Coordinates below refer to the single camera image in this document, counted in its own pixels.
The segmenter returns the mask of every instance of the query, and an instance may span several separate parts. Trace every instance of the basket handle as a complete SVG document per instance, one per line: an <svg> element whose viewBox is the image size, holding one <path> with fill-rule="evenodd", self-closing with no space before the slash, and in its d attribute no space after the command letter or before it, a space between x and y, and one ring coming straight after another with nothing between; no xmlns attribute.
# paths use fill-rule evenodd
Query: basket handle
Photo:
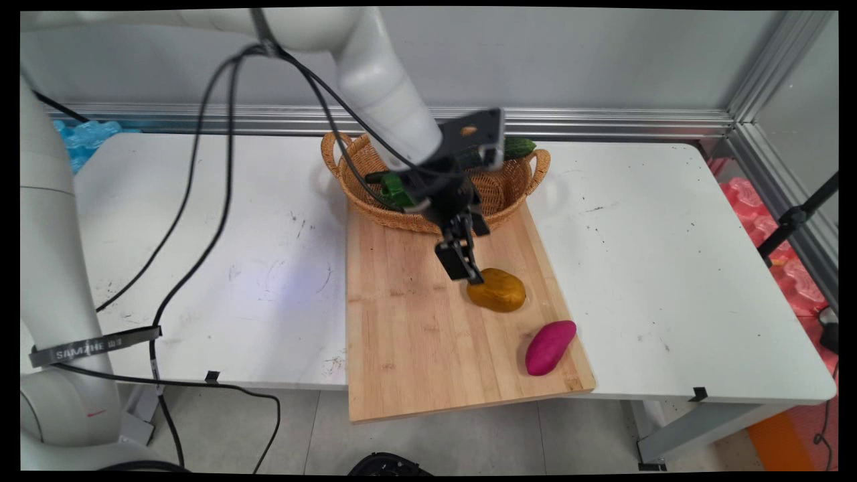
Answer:
<svg viewBox="0 0 857 482"><path fill-rule="evenodd" d="M339 133L339 138L345 143L346 149L353 142L347 134L342 132ZM336 135L333 132L325 134L324 139L321 139L321 158L324 159L324 164L330 170L330 173L336 179L339 179L339 168L336 165L336 160L333 159L333 146L336 143Z"/></svg>
<svg viewBox="0 0 857 482"><path fill-rule="evenodd" d="M536 157L536 170L533 172L533 179L530 181L530 185L527 186L527 196L532 194L538 185L542 183L544 177L548 174L548 168L550 167L550 153L548 151L544 149L536 149L528 156L527 162L530 162L533 156Z"/></svg>

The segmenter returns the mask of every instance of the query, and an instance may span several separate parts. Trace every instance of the black tripod stand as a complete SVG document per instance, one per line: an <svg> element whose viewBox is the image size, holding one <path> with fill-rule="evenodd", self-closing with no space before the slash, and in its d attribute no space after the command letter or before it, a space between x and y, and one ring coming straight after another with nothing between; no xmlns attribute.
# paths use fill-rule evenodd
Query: black tripod stand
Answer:
<svg viewBox="0 0 857 482"><path fill-rule="evenodd" d="M812 215L818 211L818 208L838 190L839 171L836 171L836 174L828 179L826 183L822 184L817 191L812 193L812 196L809 196L806 202L800 206L789 208L788 211L780 216L780 219L777 220L780 226L758 247L758 253L762 256L768 268L770 268L770 253L773 253L783 241L799 230L801 226L805 225Z"/></svg>
<svg viewBox="0 0 857 482"><path fill-rule="evenodd" d="M780 216L780 226L758 247L758 253L762 256L768 268L770 268L770 254L774 252L777 246L782 244L795 231L799 230L801 226L805 225L812 215L818 211L818 208L830 199L837 190L839 190L839 171L836 171L833 177L822 184L812 196L809 196L806 202L800 206L789 208L788 211ZM821 345L838 355L839 323L822 323L822 326L824 327L824 332L821 335Z"/></svg>

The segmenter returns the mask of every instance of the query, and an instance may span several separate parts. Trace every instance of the white wall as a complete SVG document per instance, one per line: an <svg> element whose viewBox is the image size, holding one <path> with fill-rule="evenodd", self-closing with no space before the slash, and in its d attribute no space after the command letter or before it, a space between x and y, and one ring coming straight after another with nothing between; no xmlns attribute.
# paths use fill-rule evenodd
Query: white wall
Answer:
<svg viewBox="0 0 857 482"><path fill-rule="evenodd" d="M383 7L431 106L722 108L779 12ZM102 26L21 35L21 67L64 102L195 103L238 34ZM327 54L301 55L333 78ZM222 102L223 93L216 102ZM290 66L248 62L240 102L315 105Z"/></svg>
<svg viewBox="0 0 857 482"><path fill-rule="evenodd" d="M839 14L759 112L758 126L809 195L839 170ZM839 223L839 195L821 212Z"/></svg>

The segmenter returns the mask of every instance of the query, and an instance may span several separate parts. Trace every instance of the grey floor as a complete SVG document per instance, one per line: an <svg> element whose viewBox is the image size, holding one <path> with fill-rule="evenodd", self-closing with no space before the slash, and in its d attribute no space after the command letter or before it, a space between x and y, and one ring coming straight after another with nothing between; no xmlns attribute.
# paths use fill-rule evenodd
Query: grey floor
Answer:
<svg viewBox="0 0 857 482"><path fill-rule="evenodd" d="M372 452L392 452L435 475L638 473L636 429L626 403L555 399L352 425L346 392L260 390L282 404L279 434L260 473L347 474ZM275 421L270 400L230 390L166 391L194 472L253 470ZM668 419L690 407L663 404ZM176 451L160 410L150 446ZM667 459L670 472L763 470L745 431Z"/></svg>

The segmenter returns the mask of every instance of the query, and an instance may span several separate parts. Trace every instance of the yellow potato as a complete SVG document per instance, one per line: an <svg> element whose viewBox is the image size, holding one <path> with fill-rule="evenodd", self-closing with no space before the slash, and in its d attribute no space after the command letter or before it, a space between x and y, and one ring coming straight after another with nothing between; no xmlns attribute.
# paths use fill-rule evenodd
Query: yellow potato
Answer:
<svg viewBox="0 0 857 482"><path fill-rule="evenodd" d="M489 310L507 313L520 308L527 299L524 283L502 269L486 268L482 270L485 282L481 285L467 285L470 301Z"/></svg>

